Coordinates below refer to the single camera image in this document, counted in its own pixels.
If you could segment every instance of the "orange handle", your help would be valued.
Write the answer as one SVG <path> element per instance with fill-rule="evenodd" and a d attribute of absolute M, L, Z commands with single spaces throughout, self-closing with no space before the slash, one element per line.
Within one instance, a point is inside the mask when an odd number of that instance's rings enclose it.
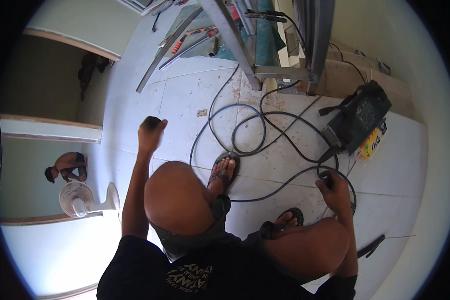
<path fill-rule="evenodd" d="M 179 48 L 180 48 L 181 45 L 182 45 L 182 41 L 178 41 L 178 42 L 175 44 L 175 47 L 173 47 L 172 53 L 176 53 L 176 52 L 179 50 Z"/>

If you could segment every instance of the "white tile floor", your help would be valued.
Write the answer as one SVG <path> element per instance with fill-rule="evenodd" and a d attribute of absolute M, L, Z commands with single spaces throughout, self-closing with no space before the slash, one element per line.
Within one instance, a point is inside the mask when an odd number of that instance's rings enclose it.
<path fill-rule="evenodd" d="M 144 118 L 153 115 L 168 119 L 162 145 L 154 155 L 150 173 L 168 160 L 188 162 L 192 143 L 207 120 L 206 117 L 197 117 L 197 111 L 209 109 L 215 94 L 236 67 L 235 62 L 223 59 L 180 58 L 170 67 L 156 71 L 142 93 L 136 93 L 138 82 L 156 52 L 156 45 L 164 38 L 169 27 L 167 24 L 171 24 L 178 11 L 177 6 L 172 6 L 163 12 L 158 22 L 159 31 L 154 34 L 151 34 L 150 28 L 155 18 L 143 18 L 123 59 L 115 63 L 109 74 L 103 74 L 106 84 L 97 82 L 96 85 L 102 89 L 87 92 L 87 98 L 100 97 L 105 102 L 102 144 L 84 147 L 84 153 L 89 156 L 88 183 L 95 184 L 97 193 L 103 195 L 108 183 L 114 182 L 122 204 L 136 159 L 137 129 Z M 213 111 L 235 103 L 258 108 L 262 95 L 261 91 L 251 90 L 239 70 L 218 97 Z M 299 114 L 314 99 L 272 94 L 264 101 L 264 111 Z M 336 104 L 336 100 L 321 99 L 303 118 L 321 130 L 333 114 L 320 117 L 318 109 L 332 104 Z M 218 115 L 212 126 L 221 141 L 231 148 L 233 128 L 252 114 L 250 109 L 234 107 Z M 291 123 L 291 118 L 286 116 L 270 116 L 270 120 L 282 129 Z M 381 234 L 387 237 L 413 234 L 411 231 L 420 207 L 427 172 L 427 129 L 393 113 L 387 115 L 387 126 L 388 131 L 372 160 L 366 164 L 357 162 L 349 175 L 357 192 L 354 224 L 358 249 Z M 327 148 L 321 138 L 303 123 L 294 124 L 288 132 L 300 151 L 312 159 L 318 159 Z M 259 119 L 253 119 L 237 131 L 236 144 L 240 149 L 250 151 L 258 146 L 262 134 Z M 265 141 L 272 141 L 277 135 L 277 131 L 267 125 Z M 222 152 L 210 130 L 205 129 L 192 161 L 194 170 L 204 183 L 213 161 Z M 347 173 L 354 163 L 343 154 L 339 156 L 339 162 L 343 173 Z M 240 176 L 230 191 L 230 197 L 244 200 L 264 196 L 298 171 L 312 165 L 302 159 L 282 137 L 267 150 L 242 158 Z M 330 160 L 326 165 L 333 166 L 333 162 Z M 233 203 L 227 215 L 226 230 L 244 239 L 248 233 L 258 230 L 265 220 L 275 219 L 289 207 L 300 207 L 306 224 L 316 222 L 326 210 L 320 192 L 315 188 L 316 180 L 314 172 L 309 172 L 269 199 Z M 150 239 L 154 243 L 158 241 L 154 231 L 150 231 Z M 355 299 L 369 299 L 378 290 L 407 240 L 407 237 L 386 239 L 371 257 L 359 260 Z M 324 280 L 318 279 L 305 285 L 305 288 L 315 292 Z"/>

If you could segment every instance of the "left hand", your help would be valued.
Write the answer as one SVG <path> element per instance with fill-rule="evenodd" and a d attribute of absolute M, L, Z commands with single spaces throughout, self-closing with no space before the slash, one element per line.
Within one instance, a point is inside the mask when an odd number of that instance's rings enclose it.
<path fill-rule="evenodd" d="M 168 121 L 164 119 L 153 130 L 148 129 L 145 121 L 140 125 L 138 129 L 138 153 L 151 155 L 155 152 L 167 123 Z"/>

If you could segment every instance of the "hair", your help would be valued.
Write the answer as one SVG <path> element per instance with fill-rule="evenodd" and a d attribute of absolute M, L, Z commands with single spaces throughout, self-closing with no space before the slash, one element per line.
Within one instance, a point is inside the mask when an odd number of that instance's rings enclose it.
<path fill-rule="evenodd" d="M 48 168 L 45 169 L 45 177 L 47 178 L 47 180 L 51 183 L 55 183 L 55 180 L 53 179 L 53 175 L 52 175 L 52 166 L 49 166 Z"/>

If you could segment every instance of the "man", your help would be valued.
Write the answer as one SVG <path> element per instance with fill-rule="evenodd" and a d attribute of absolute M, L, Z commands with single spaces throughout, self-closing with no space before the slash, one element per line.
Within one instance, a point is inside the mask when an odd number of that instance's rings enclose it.
<path fill-rule="evenodd" d="M 240 160 L 217 159 L 208 187 L 192 168 L 171 161 L 149 177 L 167 121 L 138 130 L 137 162 L 122 213 L 122 239 L 97 288 L 97 299 L 352 299 L 358 263 L 347 181 L 325 172 L 317 181 L 337 220 L 297 226 L 290 209 L 245 241 L 225 232 L 226 193 Z M 148 242 L 151 224 L 164 254 Z M 331 273 L 312 294 L 300 285 Z"/>
<path fill-rule="evenodd" d="M 87 180 L 87 158 L 79 152 L 68 152 L 60 156 L 54 166 L 45 169 L 45 177 L 51 183 L 60 175 L 67 182 L 72 182 L 70 178 L 79 182 Z M 78 168 L 78 176 L 73 174 L 73 170 Z"/>

